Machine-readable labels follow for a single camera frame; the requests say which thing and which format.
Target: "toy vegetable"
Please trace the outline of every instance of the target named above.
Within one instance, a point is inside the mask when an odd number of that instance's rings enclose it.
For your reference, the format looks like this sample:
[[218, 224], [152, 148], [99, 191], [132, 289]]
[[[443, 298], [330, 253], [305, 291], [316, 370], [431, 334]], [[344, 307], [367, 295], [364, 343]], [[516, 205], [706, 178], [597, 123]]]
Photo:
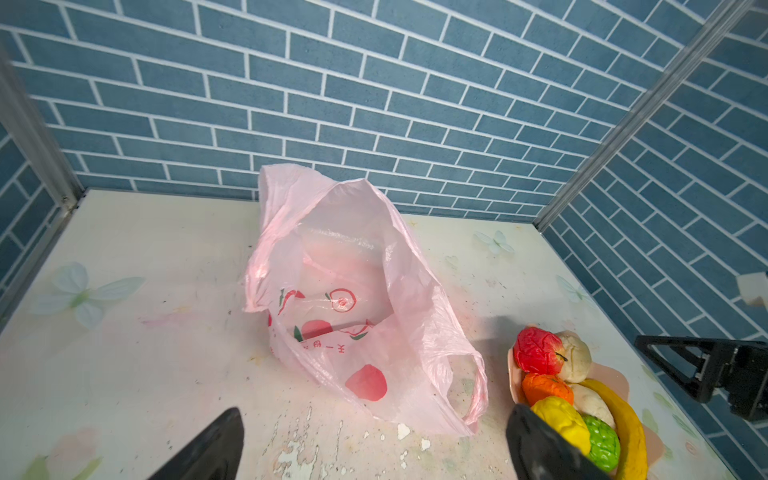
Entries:
[[515, 361], [526, 372], [557, 375], [565, 362], [563, 342], [554, 333], [529, 326], [512, 348]]
[[570, 403], [558, 396], [549, 396], [536, 402], [531, 410], [582, 454], [589, 453], [591, 444], [587, 424]]
[[558, 376], [570, 383], [583, 382], [592, 367], [589, 347], [573, 332], [560, 332], [558, 338], [563, 342], [564, 356], [568, 359]]
[[640, 419], [628, 403], [597, 380], [586, 379], [581, 384], [594, 390], [605, 401], [616, 420], [621, 455], [615, 480], [645, 480], [648, 475], [648, 453]]
[[610, 472], [619, 463], [621, 447], [616, 432], [597, 417], [582, 415], [589, 429], [589, 442], [592, 445], [589, 458], [603, 472]]
[[598, 417], [609, 427], [616, 429], [614, 416], [597, 392], [583, 385], [571, 385], [571, 391], [574, 393], [574, 408], [577, 412]]
[[523, 393], [530, 406], [550, 395], [558, 396], [572, 405], [574, 402], [571, 387], [554, 375], [527, 374], [523, 379]]

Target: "scratched surface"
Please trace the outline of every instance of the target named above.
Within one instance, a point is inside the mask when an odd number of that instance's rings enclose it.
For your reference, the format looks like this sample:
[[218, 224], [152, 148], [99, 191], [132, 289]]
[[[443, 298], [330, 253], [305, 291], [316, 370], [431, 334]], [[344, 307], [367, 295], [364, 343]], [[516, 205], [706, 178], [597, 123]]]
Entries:
[[[93, 191], [0, 336], [3, 478], [43, 458], [53, 480], [89, 462], [98, 465], [89, 478], [143, 479], [231, 406], [246, 432], [239, 479], [515, 478], [506, 352], [527, 323], [576, 330], [596, 361], [629, 379], [631, 404], [670, 450], [651, 480], [732, 478], [599, 309], [574, 295], [578, 282], [532, 226], [406, 217], [485, 358], [490, 405], [478, 435], [378, 421], [270, 355], [266, 318], [241, 312], [258, 204]], [[496, 230], [514, 254], [495, 256], [473, 235]], [[87, 269], [90, 288], [145, 282], [102, 305], [92, 329], [72, 309], [30, 314], [71, 262]], [[467, 359], [452, 365], [449, 399], [463, 413], [474, 374]]]

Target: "toy apple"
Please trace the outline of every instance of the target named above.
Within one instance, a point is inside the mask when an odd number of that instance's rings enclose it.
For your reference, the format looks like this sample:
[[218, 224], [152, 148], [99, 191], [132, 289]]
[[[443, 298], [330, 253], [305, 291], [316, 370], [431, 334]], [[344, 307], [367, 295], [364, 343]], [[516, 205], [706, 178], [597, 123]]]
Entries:
[[560, 332], [558, 338], [563, 342], [565, 358], [568, 360], [558, 377], [570, 383], [581, 383], [587, 378], [592, 367], [592, 355], [586, 343], [573, 332]]
[[535, 326], [518, 334], [512, 350], [518, 366], [528, 373], [557, 375], [567, 361], [563, 342], [558, 336]]

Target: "white vegetable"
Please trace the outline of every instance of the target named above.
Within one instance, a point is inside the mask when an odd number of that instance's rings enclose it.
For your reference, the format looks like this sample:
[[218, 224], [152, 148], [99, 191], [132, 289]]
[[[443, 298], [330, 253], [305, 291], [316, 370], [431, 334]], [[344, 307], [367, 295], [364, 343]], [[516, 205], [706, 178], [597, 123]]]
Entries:
[[565, 358], [568, 359], [567, 362], [563, 363], [563, 369], [558, 377], [566, 382], [583, 382], [587, 378], [590, 367], [592, 367], [592, 355], [589, 353], [589, 347], [573, 332], [560, 332], [558, 338], [563, 342]]
[[597, 392], [582, 385], [571, 385], [571, 390], [574, 391], [574, 408], [577, 412], [597, 417], [616, 429], [614, 416]]

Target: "wall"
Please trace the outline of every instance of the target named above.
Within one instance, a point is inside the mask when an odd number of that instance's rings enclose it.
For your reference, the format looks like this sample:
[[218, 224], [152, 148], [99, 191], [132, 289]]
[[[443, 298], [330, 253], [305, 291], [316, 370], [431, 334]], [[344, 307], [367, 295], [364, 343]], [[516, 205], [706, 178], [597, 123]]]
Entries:
[[[638, 334], [767, 340], [735, 276], [768, 270], [768, 2], [750, 11], [545, 231]], [[768, 422], [662, 380], [741, 478], [768, 473]]]
[[[55, 218], [50, 193], [0, 125], [0, 298]], [[5, 319], [0, 319], [0, 329]]]
[[682, 3], [6, 0], [0, 39], [86, 187], [256, 200], [291, 161], [531, 222], [718, 1]]

